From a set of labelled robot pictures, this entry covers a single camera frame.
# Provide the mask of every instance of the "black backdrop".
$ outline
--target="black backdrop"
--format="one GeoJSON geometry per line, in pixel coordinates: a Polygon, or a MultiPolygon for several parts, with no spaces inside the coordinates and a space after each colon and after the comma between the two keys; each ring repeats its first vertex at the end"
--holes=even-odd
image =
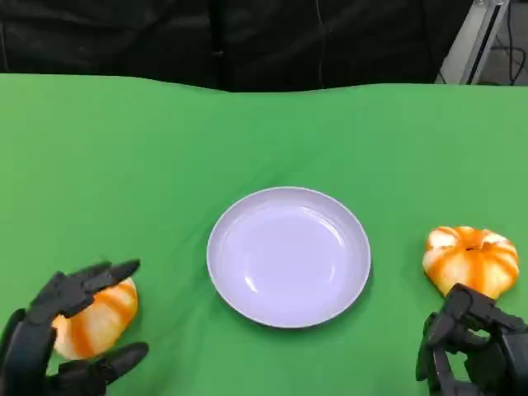
{"type": "Polygon", "coordinates": [[[0,0],[0,70],[230,91],[429,83],[473,0],[0,0]]]}

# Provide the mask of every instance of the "green table surface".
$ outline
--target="green table surface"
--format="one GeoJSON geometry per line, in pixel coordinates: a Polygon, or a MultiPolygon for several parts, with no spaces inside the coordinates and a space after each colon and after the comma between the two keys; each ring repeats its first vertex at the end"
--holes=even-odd
{"type": "MultiPolygon", "coordinates": [[[[145,340],[151,352],[111,395],[425,396],[415,360],[423,321],[442,302],[422,273],[425,239],[440,224],[488,227],[522,261],[527,102],[522,88],[228,94],[3,75],[0,319],[56,270],[140,257],[140,312],[120,342],[145,340]],[[283,185],[339,199],[373,252],[360,299],[306,330],[246,320],[206,270],[222,212],[283,185]]],[[[499,304],[528,318],[526,301],[521,275],[499,304]]]]}

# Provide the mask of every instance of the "plate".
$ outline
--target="plate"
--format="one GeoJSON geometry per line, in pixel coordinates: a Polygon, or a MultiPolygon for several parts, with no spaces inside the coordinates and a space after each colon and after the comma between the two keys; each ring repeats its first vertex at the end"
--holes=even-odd
{"type": "Polygon", "coordinates": [[[213,227],[207,266],[222,298],[242,315],[277,328],[334,318],[359,296],[370,245],[337,200],[300,187],[255,192],[213,227]]]}

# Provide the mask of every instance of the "white and orange pumpkin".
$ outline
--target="white and orange pumpkin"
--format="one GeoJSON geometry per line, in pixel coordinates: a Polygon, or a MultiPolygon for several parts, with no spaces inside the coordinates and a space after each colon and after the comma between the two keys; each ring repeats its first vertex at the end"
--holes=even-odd
{"type": "Polygon", "coordinates": [[[87,359],[111,348],[138,311],[138,294],[131,278],[100,291],[82,312],[59,315],[55,350],[66,359],[87,359]]]}
{"type": "Polygon", "coordinates": [[[462,283],[498,299],[519,277],[515,246],[487,229],[438,227],[429,234],[423,269],[443,295],[462,283]]]}

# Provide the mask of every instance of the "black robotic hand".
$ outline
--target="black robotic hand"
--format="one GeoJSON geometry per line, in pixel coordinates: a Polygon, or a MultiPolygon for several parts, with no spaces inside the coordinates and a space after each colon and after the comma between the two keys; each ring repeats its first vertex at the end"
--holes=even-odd
{"type": "Polygon", "coordinates": [[[46,377],[56,331],[51,323],[71,318],[93,303],[93,295],[117,285],[139,268],[139,261],[109,262],[66,276],[58,272],[26,311],[13,313],[0,342],[0,396],[102,396],[111,384],[140,363],[149,347],[129,344],[97,361],[70,361],[46,377]]]}
{"type": "Polygon", "coordinates": [[[423,329],[416,377],[435,396],[528,395],[528,327],[496,301],[457,284],[423,329]],[[475,332],[484,330],[488,337],[475,332]],[[467,356],[471,382],[455,379],[447,352],[467,356]]]}

